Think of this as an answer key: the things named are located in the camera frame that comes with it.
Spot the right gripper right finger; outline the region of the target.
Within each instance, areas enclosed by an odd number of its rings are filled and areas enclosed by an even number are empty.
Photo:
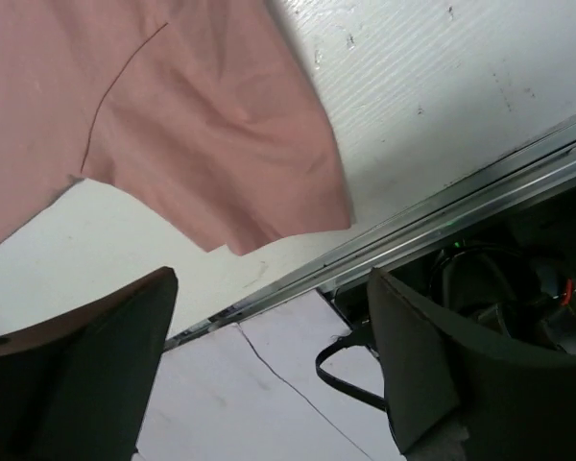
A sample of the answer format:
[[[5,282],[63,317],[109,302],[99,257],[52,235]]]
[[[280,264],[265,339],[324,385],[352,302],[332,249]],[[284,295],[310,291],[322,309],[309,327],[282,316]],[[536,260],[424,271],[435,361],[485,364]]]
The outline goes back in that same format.
[[[410,460],[576,460],[576,355],[509,338],[373,270],[389,426]]]

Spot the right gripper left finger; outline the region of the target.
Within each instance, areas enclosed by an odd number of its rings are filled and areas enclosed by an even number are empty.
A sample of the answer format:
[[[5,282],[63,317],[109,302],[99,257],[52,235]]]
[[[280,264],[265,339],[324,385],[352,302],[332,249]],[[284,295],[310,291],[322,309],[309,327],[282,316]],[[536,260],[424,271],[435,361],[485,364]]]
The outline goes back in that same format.
[[[179,283],[159,268],[0,336],[0,460],[130,460]]]

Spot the pink t shirt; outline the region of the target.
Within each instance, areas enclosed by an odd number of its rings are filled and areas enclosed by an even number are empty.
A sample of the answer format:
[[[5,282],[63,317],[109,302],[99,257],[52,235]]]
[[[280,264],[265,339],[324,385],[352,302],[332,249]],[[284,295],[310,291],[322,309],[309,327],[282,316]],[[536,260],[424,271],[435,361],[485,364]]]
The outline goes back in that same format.
[[[205,251],[351,223],[324,108],[262,1],[0,1],[0,244],[82,179]]]

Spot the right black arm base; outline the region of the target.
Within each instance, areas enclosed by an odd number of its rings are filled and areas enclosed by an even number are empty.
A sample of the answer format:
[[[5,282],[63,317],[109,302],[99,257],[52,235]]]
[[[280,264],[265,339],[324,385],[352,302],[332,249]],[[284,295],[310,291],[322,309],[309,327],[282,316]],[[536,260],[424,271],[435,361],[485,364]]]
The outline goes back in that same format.
[[[483,326],[576,355],[576,187],[503,211],[384,270]]]

